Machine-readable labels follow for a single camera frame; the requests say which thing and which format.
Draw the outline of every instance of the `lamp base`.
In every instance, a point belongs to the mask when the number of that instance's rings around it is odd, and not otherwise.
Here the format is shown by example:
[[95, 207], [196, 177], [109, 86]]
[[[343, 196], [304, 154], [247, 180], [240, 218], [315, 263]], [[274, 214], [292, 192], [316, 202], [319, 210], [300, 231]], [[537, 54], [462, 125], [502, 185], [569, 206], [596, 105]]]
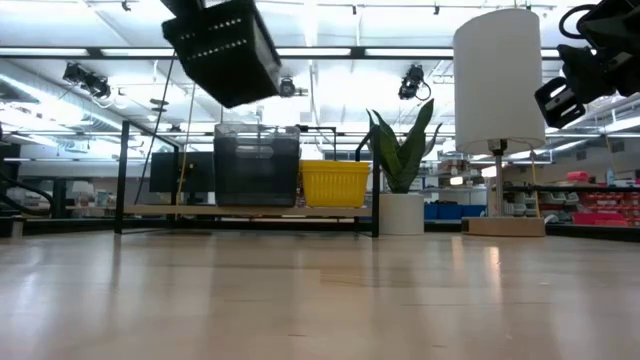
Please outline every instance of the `lamp base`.
[[479, 236], [544, 237], [544, 219], [514, 217], [463, 218], [462, 233]]

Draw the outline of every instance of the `computer monitor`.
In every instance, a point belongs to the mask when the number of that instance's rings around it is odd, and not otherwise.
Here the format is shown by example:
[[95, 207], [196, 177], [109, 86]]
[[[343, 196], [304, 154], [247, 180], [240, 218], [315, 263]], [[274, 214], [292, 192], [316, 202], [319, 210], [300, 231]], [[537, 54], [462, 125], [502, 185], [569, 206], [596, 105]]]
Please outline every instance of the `computer monitor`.
[[[174, 153], [154, 153], [151, 156], [151, 179], [149, 191], [171, 192], [172, 179], [180, 181], [184, 153], [178, 154], [178, 168], [173, 168]], [[182, 182], [182, 192], [213, 192], [215, 180], [213, 171], [213, 151], [187, 153], [187, 167]]]

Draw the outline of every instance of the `clear plastic bin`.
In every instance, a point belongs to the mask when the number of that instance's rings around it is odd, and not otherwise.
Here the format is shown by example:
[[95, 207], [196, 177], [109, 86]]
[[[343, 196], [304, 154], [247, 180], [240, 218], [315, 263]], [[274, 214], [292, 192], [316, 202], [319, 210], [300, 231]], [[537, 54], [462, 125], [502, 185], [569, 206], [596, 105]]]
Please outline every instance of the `clear plastic bin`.
[[295, 206], [299, 138], [300, 130], [296, 127], [216, 125], [216, 203]]

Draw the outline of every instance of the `wooden shelf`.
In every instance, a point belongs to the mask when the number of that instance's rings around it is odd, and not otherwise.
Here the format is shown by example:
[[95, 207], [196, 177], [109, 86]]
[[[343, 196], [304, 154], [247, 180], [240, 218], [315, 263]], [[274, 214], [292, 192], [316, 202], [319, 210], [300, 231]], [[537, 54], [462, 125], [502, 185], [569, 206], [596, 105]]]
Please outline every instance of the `wooden shelf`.
[[131, 205], [125, 214], [183, 214], [183, 215], [245, 215], [245, 216], [371, 216], [368, 208], [280, 208], [280, 207], [218, 207], [206, 205]]

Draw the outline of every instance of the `yellow basket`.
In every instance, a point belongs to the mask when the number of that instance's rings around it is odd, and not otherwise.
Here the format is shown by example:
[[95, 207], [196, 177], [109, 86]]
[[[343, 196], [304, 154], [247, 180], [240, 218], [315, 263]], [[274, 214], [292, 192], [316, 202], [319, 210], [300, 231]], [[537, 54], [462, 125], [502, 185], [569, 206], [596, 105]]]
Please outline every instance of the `yellow basket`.
[[362, 207], [367, 190], [369, 164], [302, 160], [302, 186], [312, 207]]

